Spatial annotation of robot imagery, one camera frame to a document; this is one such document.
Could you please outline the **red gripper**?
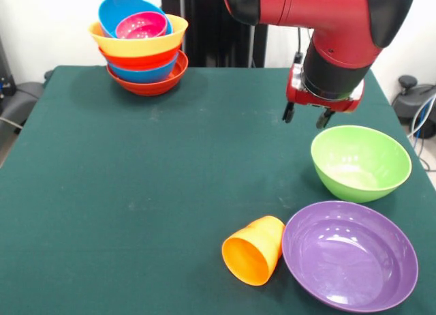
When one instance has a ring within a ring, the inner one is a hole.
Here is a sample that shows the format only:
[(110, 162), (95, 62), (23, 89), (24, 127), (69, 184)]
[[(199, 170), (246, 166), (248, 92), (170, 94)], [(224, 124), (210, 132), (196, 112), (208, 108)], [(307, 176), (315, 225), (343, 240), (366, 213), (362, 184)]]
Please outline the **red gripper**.
[(316, 122), (316, 128), (319, 130), (324, 129), (335, 112), (354, 112), (364, 95), (365, 83), (364, 80), (361, 80), (358, 86), (344, 100), (323, 99), (312, 94), (304, 86), (302, 73), (302, 64), (294, 63), (290, 68), (286, 89), (288, 103), (282, 116), (282, 120), (285, 123), (290, 123), (293, 119), (295, 113), (294, 104), (319, 106), (326, 109), (319, 116)]

